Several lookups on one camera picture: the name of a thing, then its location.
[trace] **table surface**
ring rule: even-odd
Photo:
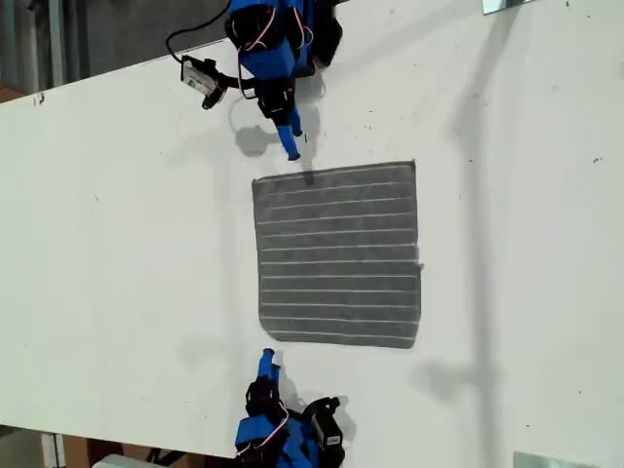
[[[265,346],[288,404],[344,397],[345,466],[621,468],[624,4],[341,5],[289,163],[162,58],[0,107],[0,423],[232,455]],[[235,71],[227,42],[197,51]],[[252,180],[415,160],[411,350],[273,341]]]

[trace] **gray towel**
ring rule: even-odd
[[[254,180],[264,329],[282,341],[412,347],[415,188],[413,162]]]

